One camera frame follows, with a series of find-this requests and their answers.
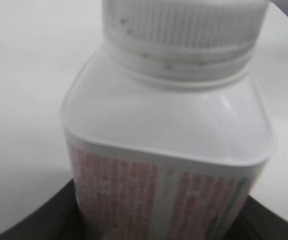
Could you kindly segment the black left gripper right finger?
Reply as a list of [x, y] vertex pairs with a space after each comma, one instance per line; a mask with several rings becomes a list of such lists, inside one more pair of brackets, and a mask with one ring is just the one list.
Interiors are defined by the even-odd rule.
[[288, 240], [288, 222], [248, 197], [225, 240]]

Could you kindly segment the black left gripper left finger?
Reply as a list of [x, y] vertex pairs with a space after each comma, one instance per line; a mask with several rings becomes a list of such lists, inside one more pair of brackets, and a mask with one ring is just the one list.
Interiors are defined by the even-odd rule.
[[96, 240], [93, 224], [87, 226], [70, 180], [59, 192], [28, 217], [0, 234], [0, 240]]

